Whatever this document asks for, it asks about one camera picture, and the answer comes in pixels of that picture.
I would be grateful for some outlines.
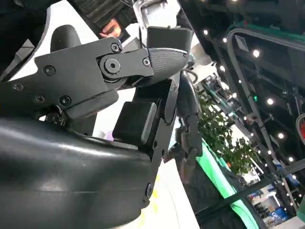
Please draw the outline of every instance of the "green plant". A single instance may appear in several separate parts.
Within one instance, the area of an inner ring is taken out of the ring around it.
[[[243,138],[232,142],[232,130],[230,127],[234,122],[228,122],[222,115],[222,111],[217,111],[211,97],[200,99],[202,118],[199,122],[199,131],[210,148],[222,157],[230,169],[236,174],[247,173],[250,170],[251,157],[255,152],[248,142]]]

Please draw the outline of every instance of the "robotic hand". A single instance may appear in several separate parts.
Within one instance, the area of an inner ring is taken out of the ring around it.
[[[134,220],[149,204],[177,110],[185,136],[192,133],[195,114],[176,109],[177,99],[193,96],[181,94],[188,93],[180,76],[187,52],[121,53],[115,38],[78,44],[73,27],[59,27],[53,52],[36,58],[35,74],[0,84],[2,229],[109,228]],[[70,130],[130,87],[136,93],[121,111],[115,141]],[[37,120],[42,115],[46,122]]]

